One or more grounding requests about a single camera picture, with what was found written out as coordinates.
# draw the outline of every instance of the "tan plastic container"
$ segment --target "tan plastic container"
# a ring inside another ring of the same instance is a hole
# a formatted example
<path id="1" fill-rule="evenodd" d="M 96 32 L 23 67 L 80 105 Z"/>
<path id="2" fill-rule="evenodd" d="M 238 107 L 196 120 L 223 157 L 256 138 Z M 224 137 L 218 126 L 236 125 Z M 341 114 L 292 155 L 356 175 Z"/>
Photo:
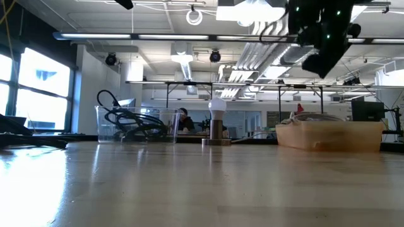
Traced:
<path id="1" fill-rule="evenodd" d="M 382 122 L 294 122 L 277 125 L 280 146 L 309 151 L 378 152 Z"/>

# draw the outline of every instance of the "clear plastic bin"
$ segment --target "clear plastic bin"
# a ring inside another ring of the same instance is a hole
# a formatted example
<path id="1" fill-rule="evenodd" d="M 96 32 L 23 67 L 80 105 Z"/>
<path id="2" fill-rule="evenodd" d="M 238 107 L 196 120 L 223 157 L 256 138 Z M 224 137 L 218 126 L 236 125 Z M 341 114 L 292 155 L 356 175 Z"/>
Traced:
<path id="1" fill-rule="evenodd" d="M 173 108 L 99 107 L 100 143 L 175 143 L 179 110 Z"/>
<path id="2" fill-rule="evenodd" d="M 277 125 L 280 146 L 310 151 L 377 152 L 382 122 L 294 122 Z"/>

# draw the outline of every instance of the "desk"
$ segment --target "desk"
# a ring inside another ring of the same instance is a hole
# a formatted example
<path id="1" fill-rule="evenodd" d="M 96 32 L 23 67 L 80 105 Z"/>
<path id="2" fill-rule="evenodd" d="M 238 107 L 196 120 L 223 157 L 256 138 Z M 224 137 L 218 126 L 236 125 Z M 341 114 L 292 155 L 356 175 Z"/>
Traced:
<path id="1" fill-rule="evenodd" d="M 0 226 L 402 226 L 404 156 L 278 146 L 0 152 Z"/>

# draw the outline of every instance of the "lamp base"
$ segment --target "lamp base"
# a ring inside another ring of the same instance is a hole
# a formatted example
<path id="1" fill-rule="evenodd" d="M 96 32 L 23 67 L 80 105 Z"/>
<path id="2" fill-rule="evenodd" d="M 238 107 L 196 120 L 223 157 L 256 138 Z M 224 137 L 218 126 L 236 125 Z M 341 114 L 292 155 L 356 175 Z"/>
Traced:
<path id="1" fill-rule="evenodd" d="M 232 141 L 230 139 L 202 139 L 203 145 L 209 146 L 230 146 Z"/>

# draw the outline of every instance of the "metal cylinder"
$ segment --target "metal cylinder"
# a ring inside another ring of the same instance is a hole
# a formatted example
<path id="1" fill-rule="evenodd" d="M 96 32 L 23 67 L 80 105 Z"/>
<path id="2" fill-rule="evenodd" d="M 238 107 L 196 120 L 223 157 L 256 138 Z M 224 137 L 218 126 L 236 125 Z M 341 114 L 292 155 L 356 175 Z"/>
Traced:
<path id="1" fill-rule="evenodd" d="M 210 120 L 210 139 L 223 139 L 222 120 Z"/>

